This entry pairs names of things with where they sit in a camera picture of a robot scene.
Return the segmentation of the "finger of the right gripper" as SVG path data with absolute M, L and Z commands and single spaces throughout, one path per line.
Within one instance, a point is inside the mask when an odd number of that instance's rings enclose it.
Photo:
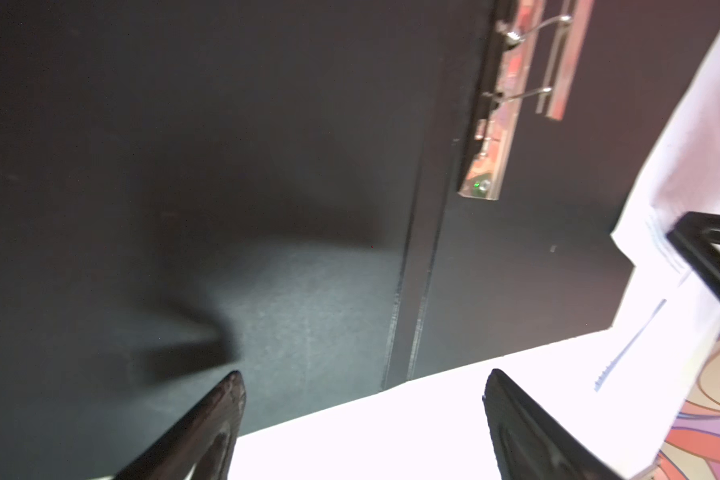
M 687 212 L 666 238 L 720 301 L 720 215 Z

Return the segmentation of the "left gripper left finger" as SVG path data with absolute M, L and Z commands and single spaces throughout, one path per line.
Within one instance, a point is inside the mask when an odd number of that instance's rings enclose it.
M 239 371 L 217 383 L 117 479 L 226 479 L 246 406 Z

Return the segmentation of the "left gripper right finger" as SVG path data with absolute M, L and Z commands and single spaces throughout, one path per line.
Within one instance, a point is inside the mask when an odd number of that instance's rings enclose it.
M 505 372 L 488 376 L 483 405 L 503 479 L 617 479 Z

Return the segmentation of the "printed paper sheet back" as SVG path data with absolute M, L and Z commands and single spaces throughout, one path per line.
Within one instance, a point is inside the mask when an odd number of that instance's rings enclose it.
M 690 212 L 720 215 L 720 33 L 612 235 L 634 271 L 595 390 L 605 460 L 625 477 L 656 465 L 660 479 L 720 479 L 720 301 L 668 240 Z

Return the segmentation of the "orange black file folder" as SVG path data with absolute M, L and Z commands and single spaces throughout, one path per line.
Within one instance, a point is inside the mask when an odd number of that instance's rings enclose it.
M 0 1 L 0 479 L 92 479 L 224 375 L 251 434 L 607 328 L 610 234 L 720 1 L 598 1 L 459 196 L 515 1 Z

